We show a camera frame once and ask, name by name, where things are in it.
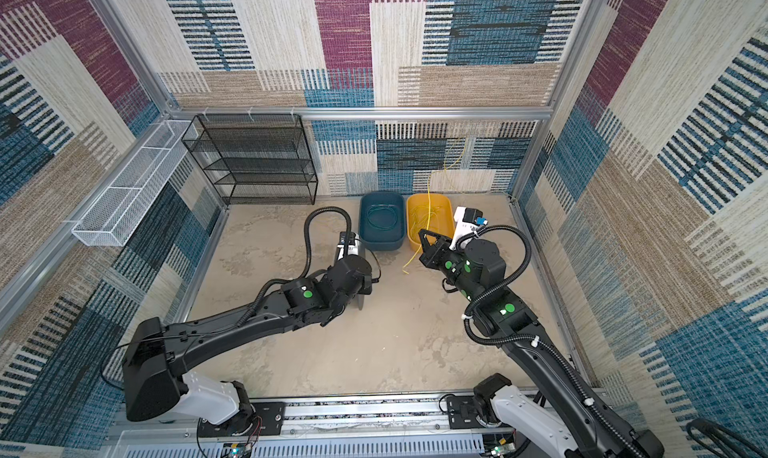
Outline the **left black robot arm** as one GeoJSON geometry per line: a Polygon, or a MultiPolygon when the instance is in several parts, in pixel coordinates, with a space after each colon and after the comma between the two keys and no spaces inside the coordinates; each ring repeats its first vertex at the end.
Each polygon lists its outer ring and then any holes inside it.
{"type": "Polygon", "coordinates": [[[345,210],[330,206],[311,212],[303,226],[304,241],[311,241],[312,221],[327,212],[345,221],[341,254],[330,267],[316,272],[305,267],[293,280],[271,279],[252,302],[213,316],[172,324],[153,317],[136,327],[123,346],[121,361],[128,421],[176,413],[234,436],[254,431],[257,411],[244,384],[210,379],[195,369],[256,340],[310,325],[326,326],[353,299],[371,293],[372,267],[350,251],[352,221],[345,210]]]}

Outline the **teal plastic bin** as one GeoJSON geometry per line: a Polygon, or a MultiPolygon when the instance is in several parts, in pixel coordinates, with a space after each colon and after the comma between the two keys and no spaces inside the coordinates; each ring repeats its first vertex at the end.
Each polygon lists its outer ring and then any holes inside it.
{"type": "Polygon", "coordinates": [[[358,234],[368,250],[400,249],[406,237],[404,197],[386,191],[364,195],[360,200],[358,234]]]}

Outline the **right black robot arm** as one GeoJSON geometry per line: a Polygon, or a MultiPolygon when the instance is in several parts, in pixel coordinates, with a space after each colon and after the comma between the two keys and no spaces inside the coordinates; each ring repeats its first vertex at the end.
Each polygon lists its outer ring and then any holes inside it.
{"type": "Polygon", "coordinates": [[[501,349],[533,381],[550,411],[528,399],[507,379],[493,376],[481,384],[479,409],[493,423],[521,432],[550,457],[661,457],[664,447],[649,430],[637,430],[614,412],[553,344],[536,315],[510,285],[528,267],[531,244],[517,228],[524,247],[522,263],[506,270],[485,226],[457,239],[422,229],[421,263],[440,271],[447,284],[467,299],[465,333],[482,346],[501,349]]]}

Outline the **yellow plastic bin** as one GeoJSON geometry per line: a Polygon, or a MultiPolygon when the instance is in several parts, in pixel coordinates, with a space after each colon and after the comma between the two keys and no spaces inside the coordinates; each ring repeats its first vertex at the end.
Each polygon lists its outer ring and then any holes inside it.
{"type": "Polygon", "coordinates": [[[415,194],[406,200],[407,237],[411,249],[421,248],[418,232],[429,229],[452,237],[455,230],[454,210],[447,196],[440,194],[415,194]]]}

